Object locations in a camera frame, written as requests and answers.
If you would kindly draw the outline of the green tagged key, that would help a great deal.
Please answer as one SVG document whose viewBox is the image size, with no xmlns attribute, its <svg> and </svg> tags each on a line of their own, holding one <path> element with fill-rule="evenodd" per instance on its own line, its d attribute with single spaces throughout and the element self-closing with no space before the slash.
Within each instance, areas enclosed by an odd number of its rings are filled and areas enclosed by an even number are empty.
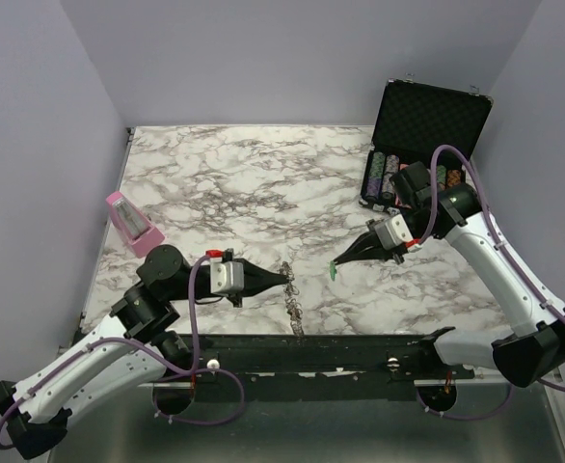
<svg viewBox="0 0 565 463">
<path fill-rule="evenodd" d="M 329 265 L 329 274 L 332 281 L 336 279 L 336 273 L 337 273 L 336 264 L 333 261 L 331 261 Z"/>
</svg>

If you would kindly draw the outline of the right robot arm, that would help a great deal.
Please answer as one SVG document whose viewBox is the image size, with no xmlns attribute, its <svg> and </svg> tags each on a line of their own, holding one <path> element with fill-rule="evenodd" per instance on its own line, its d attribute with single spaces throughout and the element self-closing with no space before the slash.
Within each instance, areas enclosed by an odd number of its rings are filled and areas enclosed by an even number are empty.
<svg viewBox="0 0 565 463">
<path fill-rule="evenodd" d="M 452 366 L 500 372 L 525 388 L 565 363 L 565 303 L 548 290 L 512 249 L 493 215 L 482 208 L 475 189 L 460 183 L 433 192 L 420 162 L 391 178 L 404 207 L 386 219 L 368 222 L 368 230 L 336 257 L 334 266 L 360 260 L 393 260 L 419 248 L 427 232 L 455 249 L 489 289 L 505 314 L 509 332 L 465 332 L 443 328 L 427 337 L 417 354 L 419 370 L 437 378 Z"/>
</svg>

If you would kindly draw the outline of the metal key ring disc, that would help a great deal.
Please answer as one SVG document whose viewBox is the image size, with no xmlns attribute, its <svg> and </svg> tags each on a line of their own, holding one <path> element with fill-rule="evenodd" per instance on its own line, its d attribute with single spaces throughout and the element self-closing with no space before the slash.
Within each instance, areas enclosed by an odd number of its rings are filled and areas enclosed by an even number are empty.
<svg viewBox="0 0 565 463">
<path fill-rule="evenodd" d="M 295 277 L 288 261 L 282 262 L 280 273 L 286 277 L 286 285 L 284 287 L 284 304 L 286 312 L 290 318 L 292 333 L 296 337 L 302 337 L 304 335 L 302 325 L 303 310 L 301 304 L 297 300 L 299 290 L 294 285 Z"/>
</svg>

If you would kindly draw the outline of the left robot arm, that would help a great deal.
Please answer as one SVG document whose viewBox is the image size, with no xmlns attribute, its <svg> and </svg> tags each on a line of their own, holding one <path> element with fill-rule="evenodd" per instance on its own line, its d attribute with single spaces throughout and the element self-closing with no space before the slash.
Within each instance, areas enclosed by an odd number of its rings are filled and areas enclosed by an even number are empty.
<svg viewBox="0 0 565 463">
<path fill-rule="evenodd" d="M 37 458 L 66 437 L 79 408 L 131 384 L 206 372 L 197 303 L 223 297 L 238 307 L 288 282 L 231 250 L 189 263 L 170 244 L 153 248 L 137 276 L 96 327 L 51 364 L 18 382 L 0 381 L 0 450 Z"/>
</svg>

